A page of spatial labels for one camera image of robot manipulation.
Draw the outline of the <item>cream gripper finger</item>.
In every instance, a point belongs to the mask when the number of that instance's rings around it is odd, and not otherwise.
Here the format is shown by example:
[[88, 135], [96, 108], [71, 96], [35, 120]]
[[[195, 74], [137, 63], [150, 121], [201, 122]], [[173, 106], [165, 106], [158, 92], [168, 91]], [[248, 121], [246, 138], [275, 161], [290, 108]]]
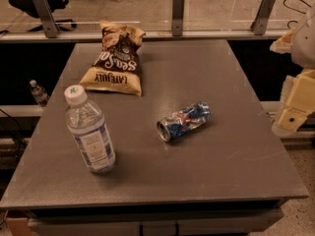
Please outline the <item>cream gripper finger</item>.
[[303, 69], [296, 77], [285, 78], [272, 131], [279, 137], [289, 136], [314, 112], [315, 70]]
[[291, 50], [294, 31], [295, 29], [290, 29], [282, 37], [274, 41], [270, 46], [270, 50], [279, 54], [289, 53]]

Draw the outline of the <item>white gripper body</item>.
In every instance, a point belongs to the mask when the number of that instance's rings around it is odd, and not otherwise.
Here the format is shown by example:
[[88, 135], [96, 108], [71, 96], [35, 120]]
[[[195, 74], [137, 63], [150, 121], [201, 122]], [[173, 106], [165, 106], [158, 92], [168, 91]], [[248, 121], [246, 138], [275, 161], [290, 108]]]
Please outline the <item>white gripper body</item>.
[[291, 41], [291, 60], [302, 68], [315, 68], [315, 4], [296, 25]]

